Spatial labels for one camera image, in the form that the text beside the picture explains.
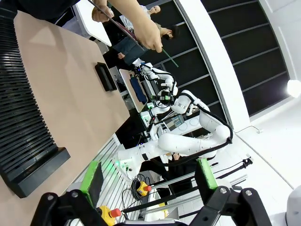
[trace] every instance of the person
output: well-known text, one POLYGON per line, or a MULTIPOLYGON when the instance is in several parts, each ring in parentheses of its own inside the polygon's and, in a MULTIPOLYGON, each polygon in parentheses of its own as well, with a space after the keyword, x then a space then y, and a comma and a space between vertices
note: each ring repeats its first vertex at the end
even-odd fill
MULTIPOLYGON (((113 17, 107 7, 107 0, 93 0, 109 17, 113 17)), ((3 0, 1 2, 13 4, 20 11, 28 13, 40 20, 53 21, 58 19, 79 0, 3 0)), ((136 38, 148 49, 162 52, 160 32, 156 24, 150 20, 137 0, 110 0, 109 1, 122 15, 128 18, 135 28, 136 38)), ((108 21, 108 17, 100 11, 95 13, 100 22, 108 21)))
MULTIPOLYGON (((165 28, 155 23, 160 36, 166 40, 171 40, 179 36, 179 28, 176 25, 165 28)), ((117 66, 119 69, 130 70, 130 65, 140 58, 148 48, 139 47, 131 38, 125 37, 118 44, 113 46, 103 57, 108 68, 117 66)))
MULTIPOLYGON (((181 159, 182 156, 180 156, 180 154, 175 153, 173 154, 173 159, 169 160, 168 162, 175 162, 179 159, 181 159)), ((178 166, 169 166, 168 167, 168 171, 165 169, 164 166, 158 166, 156 163, 152 162, 152 161, 144 161, 141 165, 140 168, 140 172, 144 172, 144 171, 153 171, 159 175, 162 176, 162 178, 165 181, 169 181, 181 176, 184 176, 186 174, 195 172, 196 170, 196 166, 197 166, 197 160, 190 160, 188 162, 184 162, 181 165, 178 166)), ((160 157, 156 157, 155 160, 162 162, 160 157)), ((192 188, 192 182, 191 179, 184 179, 178 182, 175 182, 173 184, 170 184, 170 188, 173 189, 173 191, 175 193, 179 193, 182 191, 185 191, 187 189, 192 188)), ((165 197, 167 195, 170 195, 170 192, 166 192, 168 189, 161 189, 159 192, 159 195, 162 197, 165 197)))
MULTIPOLYGON (((161 11, 160 6, 154 6, 151 9, 147 9, 145 6, 140 5, 142 10, 145 12, 146 16, 150 19, 152 14, 158 13, 161 11)), ((92 18, 93 20, 97 21, 97 18, 95 17, 96 8, 92 11, 92 18)), ((124 15, 116 16, 114 17, 115 22, 120 23, 121 25, 124 25, 125 28, 127 28, 130 32, 134 33, 134 26, 133 23, 127 19, 124 15)), ((114 46, 121 40, 123 40, 126 35, 123 33, 122 30, 120 30, 119 27, 117 27, 113 22, 108 21, 103 24, 104 29, 106 30, 108 37, 111 41, 111 44, 114 46)))

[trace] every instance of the bolt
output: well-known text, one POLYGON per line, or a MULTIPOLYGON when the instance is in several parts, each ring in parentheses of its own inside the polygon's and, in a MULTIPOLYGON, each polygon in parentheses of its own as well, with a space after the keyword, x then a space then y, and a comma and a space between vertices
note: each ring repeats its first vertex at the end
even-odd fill
POLYGON ((225 188, 222 187, 222 188, 220 189, 220 192, 221 192, 222 194, 225 194, 225 193, 227 193, 227 190, 226 190, 225 188))
POLYGON ((72 192, 71 195, 72 195, 73 198, 76 198, 79 194, 77 192, 72 192))
POLYGON ((246 195, 250 196, 250 195, 252 195, 252 192, 250 190, 246 190, 246 195))
POLYGON ((50 201, 50 200, 53 200, 53 196, 52 195, 49 195, 48 197, 47 197, 47 199, 50 201))

